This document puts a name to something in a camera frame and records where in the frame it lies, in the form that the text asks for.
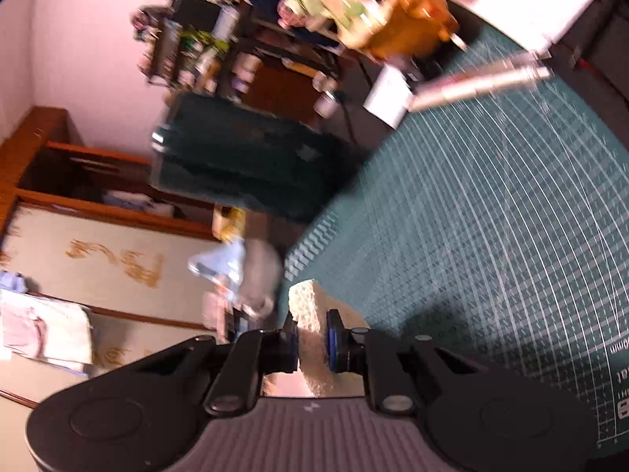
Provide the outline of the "beige oval sponge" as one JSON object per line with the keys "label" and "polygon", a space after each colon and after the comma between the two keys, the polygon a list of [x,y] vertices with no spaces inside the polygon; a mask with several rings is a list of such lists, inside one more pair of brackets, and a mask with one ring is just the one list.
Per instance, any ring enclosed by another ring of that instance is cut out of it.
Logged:
{"label": "beige oval sponge", "polygon": [[333,373],[327,364],[326,313],[336,309],[346,328],[369,328],[352,307],[328,296],[316,280],[308,279],[289,289],[289,311],[298,325],[300,371],[314,397],[364,396],[362,378],[354,373]]}

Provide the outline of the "white bowl red rim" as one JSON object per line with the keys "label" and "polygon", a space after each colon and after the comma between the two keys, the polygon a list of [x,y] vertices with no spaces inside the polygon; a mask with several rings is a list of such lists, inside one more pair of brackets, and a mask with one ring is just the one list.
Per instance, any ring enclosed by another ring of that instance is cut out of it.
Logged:
{"label": "white bowl red rim", "polygon": [[262,394],[270,397],[314,397],[308,388],[301,371],[294,373],[273,373],[266,375],[262,382]]}

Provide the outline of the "blue hat white teapot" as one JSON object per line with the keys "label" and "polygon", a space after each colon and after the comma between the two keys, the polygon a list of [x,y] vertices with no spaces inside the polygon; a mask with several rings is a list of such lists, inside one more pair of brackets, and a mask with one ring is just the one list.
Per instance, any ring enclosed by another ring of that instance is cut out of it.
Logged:
{"label": "blue hat white teapot", "polygon": [[195,254],[188,268],[193,275],[224,286],[228,301],[252,319],[264,320],[272,314],[283,263],[269,242],[238,236]]}

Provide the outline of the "green cutting mat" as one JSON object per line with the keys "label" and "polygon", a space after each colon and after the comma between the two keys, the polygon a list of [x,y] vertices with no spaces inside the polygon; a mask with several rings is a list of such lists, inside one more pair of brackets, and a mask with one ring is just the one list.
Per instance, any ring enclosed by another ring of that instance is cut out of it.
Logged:
{"label": "green cutting mat", "polygon": [[628,153],[560,78],[406,116],[285,278],[572,391],[601,455],[628,446]]}

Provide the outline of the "white card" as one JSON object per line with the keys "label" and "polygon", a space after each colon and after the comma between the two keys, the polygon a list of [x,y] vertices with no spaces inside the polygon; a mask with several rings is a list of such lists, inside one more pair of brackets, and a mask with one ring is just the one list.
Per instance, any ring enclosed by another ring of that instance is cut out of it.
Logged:
{"label": "white card", "polygon": [[397,129],[412,96],[403,72],[386,64],[364,101],[364,109],[390,128]]}

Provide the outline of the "white pen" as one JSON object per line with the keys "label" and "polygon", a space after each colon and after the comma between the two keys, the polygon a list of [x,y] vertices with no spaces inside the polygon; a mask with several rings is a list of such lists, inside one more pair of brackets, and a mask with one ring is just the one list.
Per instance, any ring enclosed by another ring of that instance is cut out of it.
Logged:
{"label": "white pen", "polygon": [[421,112],[450,103],[494,94],[520,85],[534,84],[551,78],[553,72],[546,66],[524,66],[483,76],[466,77],[440,87],[420,90],[407,106],[408,112]]}

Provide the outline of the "orange pig teapot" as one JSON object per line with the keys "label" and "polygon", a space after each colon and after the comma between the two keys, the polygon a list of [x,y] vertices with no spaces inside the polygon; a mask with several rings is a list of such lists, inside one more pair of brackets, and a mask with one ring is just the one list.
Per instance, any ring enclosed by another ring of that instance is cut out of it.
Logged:
{"label": "orange pig teapot", "polygon": [[320,0],[338,41],[376,61],[429,57],[460,26],[446,0]]}

